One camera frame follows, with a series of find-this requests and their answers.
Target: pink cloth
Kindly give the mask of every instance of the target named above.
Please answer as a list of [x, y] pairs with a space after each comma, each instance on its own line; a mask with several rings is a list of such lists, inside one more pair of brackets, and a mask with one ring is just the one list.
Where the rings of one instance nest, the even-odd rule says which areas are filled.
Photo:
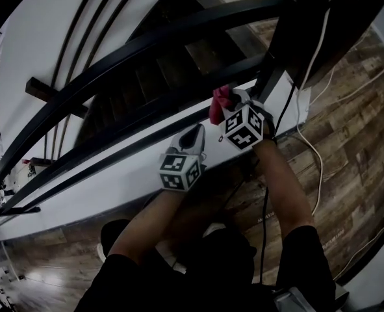
[[212, 124], [219, 125], [225, 120], [222, 107], [227, 108], [233, 105], [229, 99], [229, 86], [222, 86], [213, 90], [213, 99], [209, 109], [209, 119]]

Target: wooden stair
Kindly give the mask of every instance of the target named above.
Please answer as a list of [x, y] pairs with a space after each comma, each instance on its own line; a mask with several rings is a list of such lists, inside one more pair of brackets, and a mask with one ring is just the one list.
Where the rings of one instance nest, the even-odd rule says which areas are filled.
[[[159, 0], [129, 40], [221, 3], [220, 0]], [[75, 146], [105, 127], [122, 121], [128, 112], [187, 85], [197, 77], [265, 52], [266, 48], [250, 28], [241, 26], [219, 31], [186, 46], [174, 47], [157, 59], [144, 61], [135, 70], [117, 71], [114, 77], [101, 85], [103, 90], [93, 99]], [[199, 101], [201, 99], [196, 96], [185, 107]], [[176, 108], [168, 112], [168, 116], [179, 111], [180, 108]], [[161, 116], [159, 121], [165, 118], [167, 116]]]

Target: black metal railing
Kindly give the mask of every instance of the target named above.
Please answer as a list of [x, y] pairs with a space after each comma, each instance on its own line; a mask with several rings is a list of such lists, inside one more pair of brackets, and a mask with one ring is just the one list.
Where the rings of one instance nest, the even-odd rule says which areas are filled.
[[114, 68], [134, 68], [144, 59], [156, 57], [169, 47], [188, 44], [213, 31], [278, 17], [282, 2], [243, 0], [208, 8], [144, 34], [101, 59], [46, 103], [11, 143], [0, 160], [0, 183], [36, 142], [71, 112], [74, 105], [84, 103], [99, 91], [96, 84]]
[[[195, 83], [184, 86], [177, 91], [173, 91], [165, 96], [162, 96], [155, 101], [145, 104], [136, 111], [128, 114], [123, 122], [116, 123], [109, 126], [102, 132], [88, 139], [80, 146], [73, 148], [61, 158], [55, 161], [52, 165], [47, 167], [36, 175], [31, 181], [24, 185], [3, 207], [5, 211], [11, 210], [20, 201], [24, 200], [28, 195], [33, 193], [36, 189], [44, 186], [45, 184], [58, 177], [60, 174], [67, 172], [76, 166], [80, 165], [87, 159], [98, 154], [101, 151], [121, 142], [139, 130], [146, 128], [152, 121], [159, 117], [161, 114], [167, 112], [172, 107], [180, 106], [187, 103], [190, 99], [199, 96], [204, 99], [211, 97], [212, 89], [221, 87], [231, 82], [245, 83], [246, 81], [256, 78], [259, 72], [259, 64], [262, 61], [263, 56], [253, 57], [241, 62], [238, 62], [232, 66], [229, 66], [222, 71], [210, 73], [197, 80]], [[74, 176], [72, 179], [67, 180], [65, 184], [57, 186], [55, 190], [51, 190], [48, 193], [41, 195], [36, 200], [26, 205], [23, 210], [24, 212], [31, 208], [40, 205], [52, 196], [62, 192], [63, 190], [73, 186], [74, 184], [86, 179], [91, 176], [92, 170], [94, 173], [98, 173], [105, 167], [116, 164], [130, 155], [144, 149], [143, 144], [146, 142], [149, 146], [170, 137], [171, 135], [181, 131], [190, 124], [199, 122], [207, 118], [207, 109], [201, 111], [199, 115], [192, 115], [194, 121], [190, 122], [190, 118], [179, 120], [179, 123], [174, 123], [168, 126], [167, 129], [153, 133], [141, 141], [135, 142], [133, 145], [124, 148], [119, 151], [117, 155], [111, 155], [101, 161], [98, 166], [91, 166], [89, 170], [84, 170], [78, 176]]]

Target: white fiducial marker cube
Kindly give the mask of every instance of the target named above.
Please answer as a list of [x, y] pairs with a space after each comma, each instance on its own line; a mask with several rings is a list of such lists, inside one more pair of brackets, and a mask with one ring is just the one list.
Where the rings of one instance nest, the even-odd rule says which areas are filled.
[[240, 151], [253, 146], [263, 138], [264, 116], [245, 105], [222, 122], [222, 135]]
[[201, 176], [197, 155], [164, 154], [159, 169], [163, 189], [188, 191]]

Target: black sleeve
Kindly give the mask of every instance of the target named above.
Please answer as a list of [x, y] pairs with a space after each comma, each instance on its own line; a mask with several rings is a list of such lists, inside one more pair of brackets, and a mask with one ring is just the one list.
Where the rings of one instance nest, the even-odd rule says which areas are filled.
[[296, 287], [316, 311], [334, 311], [335, 283], [314, 227], [299, 227], [284, 238], [277, 286]]
[[119, 311], [122, 295], [124, 305], [135, 299], [140, 278], [140, 267], [134, 261], [123, 255], [108, 256], [75, 312]]

